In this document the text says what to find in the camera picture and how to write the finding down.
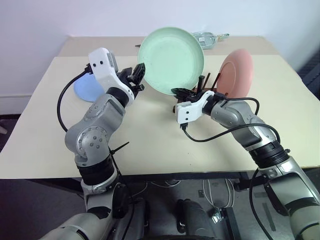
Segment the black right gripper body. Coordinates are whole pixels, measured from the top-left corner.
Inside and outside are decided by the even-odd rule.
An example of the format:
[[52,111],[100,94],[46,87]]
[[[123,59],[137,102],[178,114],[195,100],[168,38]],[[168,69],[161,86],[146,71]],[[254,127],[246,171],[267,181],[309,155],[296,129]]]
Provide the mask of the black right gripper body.
[[196,93],[194,91],[188,90],[186,93],[186,96],[184,98],[184,101],[195,103],[195,102],[199,101],[204,94],[205,94],[205,91],[201,91],[201,92]]

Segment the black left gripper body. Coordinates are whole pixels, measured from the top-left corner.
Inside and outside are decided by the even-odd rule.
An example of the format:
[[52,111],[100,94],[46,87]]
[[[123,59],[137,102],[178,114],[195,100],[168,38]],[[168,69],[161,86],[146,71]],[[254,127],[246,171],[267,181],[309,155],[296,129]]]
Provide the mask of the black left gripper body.
[[122,85],[120,89],[126,93],[129,98],[135,99],[139,92],[134,91],[134,86],[142,84],[141,82],[133,82],[133,71],[132,67],[125,68],[121,72],[117,73],[117,77],[119,78]]

